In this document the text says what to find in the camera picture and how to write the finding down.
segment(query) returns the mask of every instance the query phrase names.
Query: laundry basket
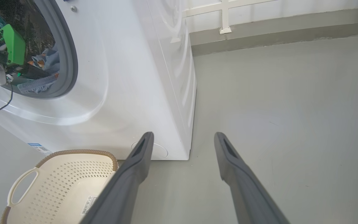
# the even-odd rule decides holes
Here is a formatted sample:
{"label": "laundry basket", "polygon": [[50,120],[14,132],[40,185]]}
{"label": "laundry basket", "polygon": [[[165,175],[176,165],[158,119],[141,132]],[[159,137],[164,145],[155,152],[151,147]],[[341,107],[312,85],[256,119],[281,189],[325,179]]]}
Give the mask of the laundry basket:
{"label": "laundry basket", "polygon": [[[117,159],[98,150],[67,150],[45,157],[11,187],[1,224],[77,224],[118,169]],[[17,203],[13,194],[36,176]]]}

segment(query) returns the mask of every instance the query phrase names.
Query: wire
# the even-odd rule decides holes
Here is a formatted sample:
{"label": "wire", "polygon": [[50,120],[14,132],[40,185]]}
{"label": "wire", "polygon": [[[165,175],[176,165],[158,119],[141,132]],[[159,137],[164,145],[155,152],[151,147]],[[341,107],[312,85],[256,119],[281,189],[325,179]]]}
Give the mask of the wire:
{"label": "wire", "polygon": [[7,104],[6,104],[5,106],[1,107],[0,110],[6,108],[6,107],[10,104],[10,102],[12,101],[12,98],[13,98],[13,86],[12,86],[11,83],[10,83],[10,89],[11,89],[11,92],[10,92],[10,100],[7,102]]}

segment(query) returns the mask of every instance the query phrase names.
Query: label sticker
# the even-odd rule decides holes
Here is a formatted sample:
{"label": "label sticker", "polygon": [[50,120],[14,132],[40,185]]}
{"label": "label sticker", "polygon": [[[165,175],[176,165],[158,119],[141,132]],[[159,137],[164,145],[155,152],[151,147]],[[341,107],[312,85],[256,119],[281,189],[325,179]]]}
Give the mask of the label sticker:
{"label": "label sticker", "polygon": [[52,154],[51,151],[49,151],[48,149],[46,149],[44,146],[41,146],[38,143],[28,143],[30,146],[32,146],[34,149],[38,150],[40,153],[44,154],[44,155],[49,155]]}
{"label": "label sticker", "polygon": [[82,215],[88,214],[89,209],[95,203],[97,198],[98,197],[96,197],[96,196],[89,196],[88,197],[88,199],[85,202],[84,208],[82,209],[82,212],[81,212]]}

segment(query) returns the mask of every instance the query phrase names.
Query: green object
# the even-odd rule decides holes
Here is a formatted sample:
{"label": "green object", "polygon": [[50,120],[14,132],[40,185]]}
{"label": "green object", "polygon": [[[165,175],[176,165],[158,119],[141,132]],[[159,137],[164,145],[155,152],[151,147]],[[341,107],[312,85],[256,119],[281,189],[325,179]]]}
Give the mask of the green object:
{"label": "green object", "polygon": [[14,28],[7,24],[0,29],[1,40],[5,41],[7,50],[6,65],[23,65],[26,43]]}

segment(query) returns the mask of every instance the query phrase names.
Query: washing machine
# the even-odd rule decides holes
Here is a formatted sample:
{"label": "washing machine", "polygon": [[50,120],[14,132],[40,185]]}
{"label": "washing machine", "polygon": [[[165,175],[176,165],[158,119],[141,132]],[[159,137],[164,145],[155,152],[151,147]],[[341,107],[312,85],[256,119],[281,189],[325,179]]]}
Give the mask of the washing machine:
{"label": "washing machine", "polygon": [[[189,159],[197,82],[182,1],[34,3],[56,42],[60,74],[38,94],[13,86],[0,126],[44,154],[97,149],[117,159],[152,131],[152,159]],[[0,86],[0,107],[10,91]]]}

